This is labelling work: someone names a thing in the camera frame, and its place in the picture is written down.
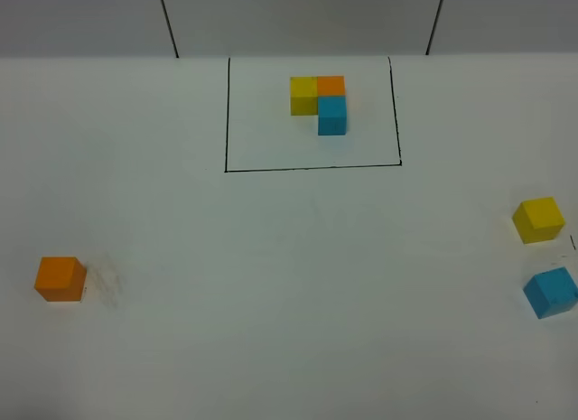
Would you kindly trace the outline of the blue template block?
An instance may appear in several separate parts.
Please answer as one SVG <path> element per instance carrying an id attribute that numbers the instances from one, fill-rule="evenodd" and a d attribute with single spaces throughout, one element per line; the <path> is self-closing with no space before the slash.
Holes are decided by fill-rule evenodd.
<path id="1" fill-rule="evenodd" d="M 318 135 L 345 135 L 346 133 L 346 97 L 318 97 Z"/>

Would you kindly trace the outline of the yellow template block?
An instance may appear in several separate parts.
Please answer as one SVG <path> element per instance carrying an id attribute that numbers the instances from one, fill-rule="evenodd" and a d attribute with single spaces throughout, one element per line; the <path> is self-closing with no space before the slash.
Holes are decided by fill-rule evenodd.
<path id="1" fill-rule="evenodd" d="M 290 78 L 290 111 L 292 116 L 316 116 L 318 114 L 316 77 Z"/>

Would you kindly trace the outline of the orange template block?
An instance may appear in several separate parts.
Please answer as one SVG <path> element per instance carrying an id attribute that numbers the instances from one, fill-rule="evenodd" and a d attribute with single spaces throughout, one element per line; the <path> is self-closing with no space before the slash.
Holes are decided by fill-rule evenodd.
<path id="1" fill-rule="evenodd" d="M 343 76 L 318 76 L 317 95 L 319 97 L 344 97 L 346 95 Z"/>

